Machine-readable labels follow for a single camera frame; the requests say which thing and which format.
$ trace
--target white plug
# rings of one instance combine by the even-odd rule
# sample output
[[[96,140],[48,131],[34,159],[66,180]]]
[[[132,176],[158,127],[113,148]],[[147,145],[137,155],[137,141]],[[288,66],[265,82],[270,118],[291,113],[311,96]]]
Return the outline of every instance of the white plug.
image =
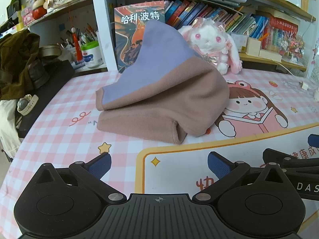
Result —
[[[304,89],[305,91],[308,90],[309,85],[305,82],[302,82],[301,88]]]

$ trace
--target harry potter book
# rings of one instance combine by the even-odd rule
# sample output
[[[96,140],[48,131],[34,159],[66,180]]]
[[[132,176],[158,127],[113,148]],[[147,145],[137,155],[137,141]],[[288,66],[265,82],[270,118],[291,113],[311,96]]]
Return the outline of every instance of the harry potter book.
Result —
[[[137,59],[149,20],[165,22],[164,1],[126,5],[114,9],[117,69],[122,73]]]

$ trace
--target white cloth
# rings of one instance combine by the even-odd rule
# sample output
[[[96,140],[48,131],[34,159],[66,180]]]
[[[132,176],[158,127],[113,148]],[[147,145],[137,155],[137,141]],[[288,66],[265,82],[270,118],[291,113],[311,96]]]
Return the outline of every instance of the white cloth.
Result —
[[[15,125],[15,109],[18,100],[0,101],[0,141],[3,150],[14,158],[21,145]]]

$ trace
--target metal screw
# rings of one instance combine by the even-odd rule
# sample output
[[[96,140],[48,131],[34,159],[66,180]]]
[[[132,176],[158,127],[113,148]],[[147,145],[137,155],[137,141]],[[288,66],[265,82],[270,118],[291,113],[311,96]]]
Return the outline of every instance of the metal screw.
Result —
[[[112,201],[118,201],[124,198],[124,196],[120,193],[112,193],[108,196],[108,198]]]
[[[200,201],[207,201],[211,199],[211,196],[207,193],[199,193],[195,196],[195,198]]]

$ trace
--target white watch strap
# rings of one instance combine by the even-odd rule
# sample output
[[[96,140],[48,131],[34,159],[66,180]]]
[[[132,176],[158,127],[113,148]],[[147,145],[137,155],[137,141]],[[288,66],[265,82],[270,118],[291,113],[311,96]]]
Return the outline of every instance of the white watch strap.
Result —
[[[31,100],[29,101],[28,105],[23,110],[20,110],[20,108],[18,107],[18,112],[21,113],[21,115],[23,116],[28,115],[39,100],[38,96],[36,95],[31,96],[30,94],[26,95],[25,98],[31,99]]]

